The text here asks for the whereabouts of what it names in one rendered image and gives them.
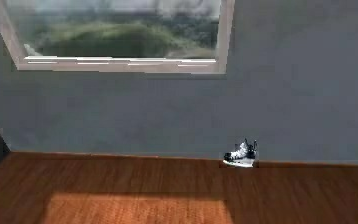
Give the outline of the white framed window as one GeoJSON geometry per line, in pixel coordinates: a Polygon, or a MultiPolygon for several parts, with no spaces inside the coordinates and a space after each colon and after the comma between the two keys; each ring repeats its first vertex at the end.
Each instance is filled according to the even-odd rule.
{"type": "Polygon", "coordinates": [[[0,0],[19,70],[223,74],[236,0],[0,0]]]}

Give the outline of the black and white shoe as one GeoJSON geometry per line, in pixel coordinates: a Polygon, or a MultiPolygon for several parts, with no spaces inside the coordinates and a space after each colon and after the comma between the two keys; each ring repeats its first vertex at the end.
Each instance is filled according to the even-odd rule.
{"type": "Polygon", "coordinates": [[[223,162],[230,166],[253,168],[257,155],[257,141],[252,144],[247,139],[241,144],[235,145],[235,150],[226,152],[223,156],[223,162]]]}

